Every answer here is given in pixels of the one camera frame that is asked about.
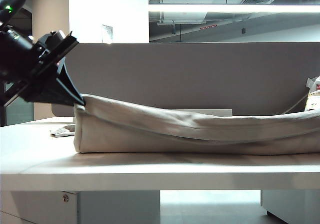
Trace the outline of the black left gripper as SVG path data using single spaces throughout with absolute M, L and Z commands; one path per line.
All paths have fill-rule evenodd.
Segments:
M 65 56 L 78 41 L 62 31 L 50 32 L 35 44 L 13 30 L 3 35 L 3 81 L 12 86 L 3 94 L 4 105 L 17 97 L 27 102 L 84 105 L 65 65 Z

